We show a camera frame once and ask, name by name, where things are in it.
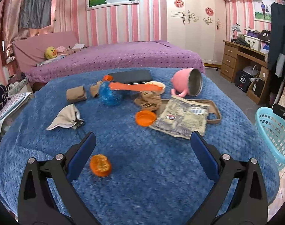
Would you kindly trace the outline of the orange mandarin peel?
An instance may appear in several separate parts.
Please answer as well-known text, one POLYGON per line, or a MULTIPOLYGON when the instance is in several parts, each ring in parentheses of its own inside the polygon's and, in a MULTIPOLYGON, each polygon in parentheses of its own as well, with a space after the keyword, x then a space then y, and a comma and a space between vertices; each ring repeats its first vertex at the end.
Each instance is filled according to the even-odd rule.
POLYGON ((92 156, 90 169, 96 176, 106 177, 112 172, 112 164, 105 155, 98 154, 92 156))

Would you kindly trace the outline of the printed snack bag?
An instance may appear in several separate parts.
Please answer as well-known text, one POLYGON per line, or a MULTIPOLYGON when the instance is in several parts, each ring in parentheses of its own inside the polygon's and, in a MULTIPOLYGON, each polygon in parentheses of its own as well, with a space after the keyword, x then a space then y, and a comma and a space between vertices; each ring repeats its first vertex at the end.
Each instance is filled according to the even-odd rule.
POLYGON ((195 131, 205 135, 210 105, 172 96, 150 128, 189 139, 195 131))

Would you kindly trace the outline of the light blue plastic basket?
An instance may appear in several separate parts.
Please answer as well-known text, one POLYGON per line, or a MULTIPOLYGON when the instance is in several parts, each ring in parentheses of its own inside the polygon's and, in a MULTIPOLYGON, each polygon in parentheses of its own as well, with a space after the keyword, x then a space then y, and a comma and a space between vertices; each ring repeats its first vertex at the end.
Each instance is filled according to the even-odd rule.
POLYGON ((285 120, 271 108, 261 107, 255 114, 255 126, 281 171, 285 167, 285 120))

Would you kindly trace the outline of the black shopping bag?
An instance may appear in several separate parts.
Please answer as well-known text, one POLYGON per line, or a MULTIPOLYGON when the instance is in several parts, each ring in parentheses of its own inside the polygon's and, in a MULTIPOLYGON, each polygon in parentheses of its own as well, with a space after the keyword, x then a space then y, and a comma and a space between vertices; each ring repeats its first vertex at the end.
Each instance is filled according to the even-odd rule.
POLYGON ((246 93, 251 84, 251 78, 253 77, 247 72, 238 71, 235 75, 235 86, 246 93))

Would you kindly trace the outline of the dark hanging jacket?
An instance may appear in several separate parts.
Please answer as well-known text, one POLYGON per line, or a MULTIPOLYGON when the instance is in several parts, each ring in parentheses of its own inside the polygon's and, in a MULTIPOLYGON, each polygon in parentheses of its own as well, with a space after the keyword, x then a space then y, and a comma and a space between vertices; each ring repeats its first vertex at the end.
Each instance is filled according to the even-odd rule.
POLYGON ((285 5, 273 3, 268 69, 272 70, 280 54, 285 55, 285 5))

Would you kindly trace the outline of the tan phone case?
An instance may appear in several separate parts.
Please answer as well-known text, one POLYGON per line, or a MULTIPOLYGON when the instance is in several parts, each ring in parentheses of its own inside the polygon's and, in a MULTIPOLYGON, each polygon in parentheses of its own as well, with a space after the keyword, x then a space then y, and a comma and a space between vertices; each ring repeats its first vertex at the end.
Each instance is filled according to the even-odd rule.
MULTIPOLYGON (((159 116, 165 109, 166 104, 168 103, 169 99, 162 99, 162 104, 160 106, 159 109, 157 109, 155 111, 155 113, 159 116)), ((218 107, 216 106, 216 104, 212 101, 212 100, 188 100, 189 102, 195 101, 198 102, 199 104, 205 104, 205 105, 209 105, 209 109, 208 109, 208 113, 209 114, 214 114, 215 115, 215 119, 207 119, 207 124, 218 124, 221 121, 221 114, 220 111, 218 109, 218 107)))

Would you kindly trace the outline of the crumpled beige tissue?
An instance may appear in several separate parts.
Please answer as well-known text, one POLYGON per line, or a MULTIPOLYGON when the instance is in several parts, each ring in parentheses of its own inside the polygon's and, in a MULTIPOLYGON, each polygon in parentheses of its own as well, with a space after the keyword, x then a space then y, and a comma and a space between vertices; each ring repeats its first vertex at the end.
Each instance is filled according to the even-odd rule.
POLYGON ((75 104, 69 104, 64 107, 52 123, 46 128, 47 131, 54 130, 55 128, 72 128, 76 130, 83 125, 85 121, 80 118, 80 112, 76 108, 75 104))

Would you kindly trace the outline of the wooden desk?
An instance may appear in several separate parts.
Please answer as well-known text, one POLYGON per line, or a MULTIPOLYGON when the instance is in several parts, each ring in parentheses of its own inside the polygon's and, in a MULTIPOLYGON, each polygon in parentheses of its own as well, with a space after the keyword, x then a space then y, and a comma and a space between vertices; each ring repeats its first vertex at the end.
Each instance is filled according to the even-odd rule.
POLYGON ((224 41, 224 54, 220 75, 231 83, 235 83, 236 76, 247 67, 258 70, 255 75, 260 78, 260 94, 255 93, 254 82, 248 87, 246 95, 258 105, 266 104, 269 95, 269 83, 271 73, 268 70, 267 63, 264 61, 265 55, 252 48, 239 45, 237 43, 224 41))

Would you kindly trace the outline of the desk lamp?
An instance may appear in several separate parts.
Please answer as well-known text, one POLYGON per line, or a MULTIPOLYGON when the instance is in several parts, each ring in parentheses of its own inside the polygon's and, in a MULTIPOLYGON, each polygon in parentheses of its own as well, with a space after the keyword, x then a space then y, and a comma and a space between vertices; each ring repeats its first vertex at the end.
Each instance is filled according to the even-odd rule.
POLYGON ((241 32, 241 29, 240 29, 240 25, 238 23, 235 23, 233 26, 232 26, 232 37, 231 37, 231 41, 233 41, 235 39, 235 35, 237 33, 240 33, 241 32))

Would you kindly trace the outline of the small framed couple photo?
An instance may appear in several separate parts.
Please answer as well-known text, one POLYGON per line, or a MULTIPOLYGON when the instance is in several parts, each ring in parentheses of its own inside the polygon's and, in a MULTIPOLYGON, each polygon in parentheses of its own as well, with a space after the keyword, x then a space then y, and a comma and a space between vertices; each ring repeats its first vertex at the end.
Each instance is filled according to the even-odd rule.
POLYGON ((271 6, 275 0, 253 0, 254 20, 271 23, 271 6))

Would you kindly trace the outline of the torn brown cardboard piece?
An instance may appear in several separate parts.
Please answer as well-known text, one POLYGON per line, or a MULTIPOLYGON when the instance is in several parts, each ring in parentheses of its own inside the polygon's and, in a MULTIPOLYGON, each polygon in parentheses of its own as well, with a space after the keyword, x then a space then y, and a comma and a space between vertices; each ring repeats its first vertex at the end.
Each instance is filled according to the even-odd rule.
POLYGON ((98 95, 99 95, 99 88, 100 88, 101 84, 102 84, 102 81, 97 81, 96 84, 93 84, 93 85, 90 86, 90 94, 91 94, 91 96, 93 98, 98 97, 98 95))

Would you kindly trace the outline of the small cream bowl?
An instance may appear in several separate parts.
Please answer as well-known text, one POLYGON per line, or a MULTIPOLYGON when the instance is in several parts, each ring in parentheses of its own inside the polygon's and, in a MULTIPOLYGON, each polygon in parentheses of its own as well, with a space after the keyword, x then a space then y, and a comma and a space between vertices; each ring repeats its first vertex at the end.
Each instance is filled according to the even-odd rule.
POLYGON ((160 89, 155 91, 158 95, 162 95, 165 92, 166 86, 162 82, 159 82, 159 81, 149 81, 149 82, 146 82, 145 84, 156 85, 157 87, 159 87, 160 89))

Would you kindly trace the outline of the purple dotted bed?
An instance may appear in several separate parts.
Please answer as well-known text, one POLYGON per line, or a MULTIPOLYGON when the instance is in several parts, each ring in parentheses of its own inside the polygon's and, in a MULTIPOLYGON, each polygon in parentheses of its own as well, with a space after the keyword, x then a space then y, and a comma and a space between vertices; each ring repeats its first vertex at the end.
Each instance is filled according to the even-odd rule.
POLYGON ((31 83, 48 83, 69 75, 121 68, 197 68, 205 72, 197 53, 161 40, 90 46, 44 63, 48 47, 68 48, 76 43, 75 33, 68 31, 16 40, 12 47, 19 69, 31 83))

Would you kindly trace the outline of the yellow duck plush toy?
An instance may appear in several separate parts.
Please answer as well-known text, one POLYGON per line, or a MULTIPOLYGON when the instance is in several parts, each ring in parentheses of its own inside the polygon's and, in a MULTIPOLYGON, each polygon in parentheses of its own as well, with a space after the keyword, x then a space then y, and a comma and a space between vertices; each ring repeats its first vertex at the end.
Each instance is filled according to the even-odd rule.
POLYGON ((53 46, 46 48, 46 51, 44 53, 44 57, 46 59, 54 59, 57 57, 57 55, 58 55, 57 50, 53 46))

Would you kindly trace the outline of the black phone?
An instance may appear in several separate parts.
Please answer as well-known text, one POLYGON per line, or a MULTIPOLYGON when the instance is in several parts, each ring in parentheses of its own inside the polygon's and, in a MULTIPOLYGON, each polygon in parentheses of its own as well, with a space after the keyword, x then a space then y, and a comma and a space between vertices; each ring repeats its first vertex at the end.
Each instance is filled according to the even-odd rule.
POLYGON ((152 75, 149 70, 131 70, 110 73, 114 82, 123 84, 141 84, 152 81, 152 75))

